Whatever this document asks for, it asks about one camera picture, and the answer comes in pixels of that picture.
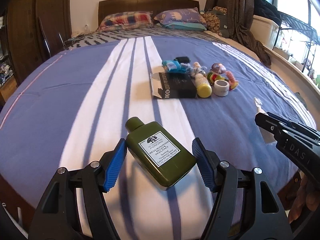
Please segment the person's right hand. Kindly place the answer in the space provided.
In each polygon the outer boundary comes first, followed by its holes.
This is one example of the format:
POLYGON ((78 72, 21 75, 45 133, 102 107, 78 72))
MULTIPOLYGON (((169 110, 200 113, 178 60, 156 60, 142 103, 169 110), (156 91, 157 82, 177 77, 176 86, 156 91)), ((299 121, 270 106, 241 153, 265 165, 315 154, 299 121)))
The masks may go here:
POLYGON ((309 189, 312 183, 309 181, 307 175, 302 176, 300 187, 297 191, 297 196, 291 210, 289 211, 288 220, 292 223, 297 220, 302 213, 303 207, 307 207, 310 211, 316 211, 319 206, 319 189, 309 189))

